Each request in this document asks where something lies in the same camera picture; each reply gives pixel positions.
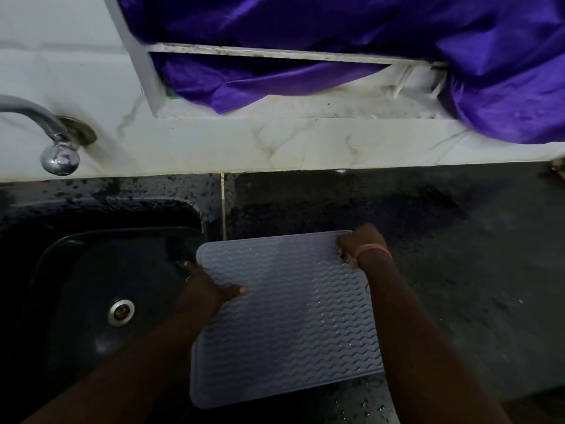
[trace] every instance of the purple cloth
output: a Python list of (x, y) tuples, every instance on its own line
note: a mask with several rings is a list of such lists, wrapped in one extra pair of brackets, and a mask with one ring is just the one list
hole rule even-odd
[[(518, 143), (565, 141), (565, 0), (118, 0), (146, 42), (373, 52), (450, 65), (460, 120)], [(152, 54), (180, 96), (218, 113), (305, 95), (382, 65)]]

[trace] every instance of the silicone drying mat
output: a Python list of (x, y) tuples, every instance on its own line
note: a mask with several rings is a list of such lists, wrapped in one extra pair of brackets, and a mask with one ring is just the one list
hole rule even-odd
[(190, 397), (202, 409), (383, 371), (367, 279), (339, 258), (349, 231), (208, 242), (197, 261), (225, 304), (192, 350)]

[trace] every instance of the black sink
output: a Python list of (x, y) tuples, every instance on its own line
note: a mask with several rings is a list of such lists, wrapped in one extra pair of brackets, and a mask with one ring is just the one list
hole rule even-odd
[[(187, 277), (182, 262), (206, 241), (186, 202), (90, 204), (29, 218), (0, 237), (12, 267), (4, 279), (5, 422), (20, 422), (165, 319)], [(118, 299), (135, 310), (116, 328), (108, 313)]]

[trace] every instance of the wrist band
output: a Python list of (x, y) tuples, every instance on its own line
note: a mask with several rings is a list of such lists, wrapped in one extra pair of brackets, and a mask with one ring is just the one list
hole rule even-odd
[(359, 267), (359, 263), (358, 263), (359, 256), (367, 250), (383, 251), (386, 254), (388, 254), (389, 257), (392, 259), (392, 255), (391, 255), (390, 251), (386, 249), (386, 247), (383, 247), (380, 244), (365, 244), (365, 245), (362, 245), (361, 247), (359, 247), (355, 251), (355, 256), (351, 257), (351, 256), (348, 255), (347, 260), (349, 262), (349, 266), (351, 266), (351, 269), (357, 269)]

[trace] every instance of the sink drain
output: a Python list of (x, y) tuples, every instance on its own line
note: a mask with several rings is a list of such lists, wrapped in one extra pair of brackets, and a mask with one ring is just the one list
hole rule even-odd
[(108, 324), (112, 327), (122, 327), (127, 324), (136, 311), (133, 302), (127, 299), (115, 301), (108, 311)]

